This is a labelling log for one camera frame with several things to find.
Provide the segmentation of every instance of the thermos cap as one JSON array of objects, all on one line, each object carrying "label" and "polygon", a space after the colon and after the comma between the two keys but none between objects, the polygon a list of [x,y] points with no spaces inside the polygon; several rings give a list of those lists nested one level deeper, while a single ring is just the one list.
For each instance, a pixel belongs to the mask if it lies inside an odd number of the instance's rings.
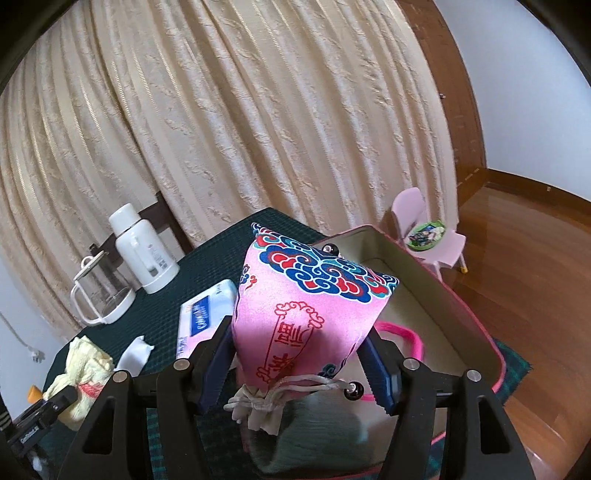
[{"label": "thermos cap", "polygon": [[141,220],[137,210],[130,203],[126,203],[109,217],[109,223],[113,227],[115,236],[119,236],[129,230]]}]

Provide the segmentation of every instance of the white tissue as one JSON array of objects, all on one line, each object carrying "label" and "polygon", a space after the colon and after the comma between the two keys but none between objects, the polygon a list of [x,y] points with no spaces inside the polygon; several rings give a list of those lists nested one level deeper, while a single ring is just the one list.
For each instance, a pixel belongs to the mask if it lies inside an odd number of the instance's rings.
[{"label": "white tissue", "polygon": [[228,404],[224,406],[224,410],[232,411],[232,420],[237,423],[242,423],[247,419],[249,430],[264,430],[269,435],[279,435],[279,427],[281,425],[281,418],[283,416],[283,407],[285,402],[280,402],[269,408],[261,407],[258,402],[257,405],[262,409],[258,409],[254,403],[241,403],[240,398],[260,398],[264,399],[266,394],[261,392],[257,387],[249,387],[243,385],[236,395],[228,400]]},{"label": "white tissue", "polygon": [[137,337],[121,355],[115,371],[127,370],[132,377],[137,377],[148,362],[152,350],[154,346],[144,342],[144,335]]}]

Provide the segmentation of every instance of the wooden baseboard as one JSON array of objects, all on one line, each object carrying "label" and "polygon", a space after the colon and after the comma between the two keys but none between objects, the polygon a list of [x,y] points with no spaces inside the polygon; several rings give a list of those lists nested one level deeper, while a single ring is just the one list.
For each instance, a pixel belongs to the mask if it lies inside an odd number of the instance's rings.
[{"label": "wooden baseboard", "polygon": [[488,170],[487,187],[513,193],[560,209],[571,219],[591,227],[591,202],[537,180]]},{"label": "wooden baseboard", "polygon": [[457,205],[462,206],[472,195],[480,190],[488,181],[486,167],[476,168],[463,181],[457,184]]}]

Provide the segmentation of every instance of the plastic chair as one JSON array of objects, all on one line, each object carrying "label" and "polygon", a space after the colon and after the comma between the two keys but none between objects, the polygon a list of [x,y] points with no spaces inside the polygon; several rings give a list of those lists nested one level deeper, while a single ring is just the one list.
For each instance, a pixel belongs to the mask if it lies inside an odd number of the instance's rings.
[{"label": "plastic chair", "polygon": [[429,250],[415,252],[409,249],[404,240],[416,225],[426,223],[427,205],[421,191],[413,187],[400,192],[392,204],[392,215],[398,228],[398,242],[414,257],[422,260],[430,268],[440,281],[440,267],[453,268],[460,261],[462,273],[468,273],[468,267],[462,251],[466,244],[466,237],[455,230],[446,229],[443,237],[437,245]]}]

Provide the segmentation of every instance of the green fabric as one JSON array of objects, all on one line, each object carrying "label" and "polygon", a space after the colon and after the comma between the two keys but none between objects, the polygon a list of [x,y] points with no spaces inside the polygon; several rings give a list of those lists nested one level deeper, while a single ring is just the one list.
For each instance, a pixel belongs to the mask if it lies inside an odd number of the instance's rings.
[{"label": "green fabric", "polygon": [[[147,295],[140,290],[132,307],[117,322],[85,328],[78,336],[86,335],[111,355],[117,363],[132,340],[139,335],[145,335],[145,340],[156,348],[152,351],[150,360],[142,373],[161,371],[174,361],[180,305],[224,278],[238,283],[244,255],[252,242],[252,222],[260,223],[306,244],[325,238],[321,233],[277,210],[271,208],[261,210],[232,225],[186,255],[179,262],[181,266],[179,274],[166,288],[152,295]],[[526,375],[530,366],[509,347],[498,343],[507,362],[505,383],[499,392],[499,396],[505,401]],[[44,391],[53,383],[56,376],[63,373],[67,352],[66,345],[56,355],[47,374]],[[253,472],[254,466],[249,455],[242,450],[238,425],[222,408],[225,400],[234,393],[236,393],[236,381],[232,372],[223,386],[219,404],[205,416],[197,419],[197,427],[213,479],[255,480],[258,476]],[[155,410],[148,411],[148,435],[154,479],[165,480],[167,475]],[[63,424],[57,423],[42,440],[41,445],[50,459],[57,465],[61,465],[73,439],[74,432]],[[437,446],[434,446],[430,468],[435,472],[439,466],[440,453]]]},{"label": "green fabric", "polygon": [[350,407],[335,390],[288,402],[278,436],[248,430],[254,464],[266,474],[300,470],[297,478],[308,477],[306,469],[333,476],[365,469],[372,456],[369,433]]}]

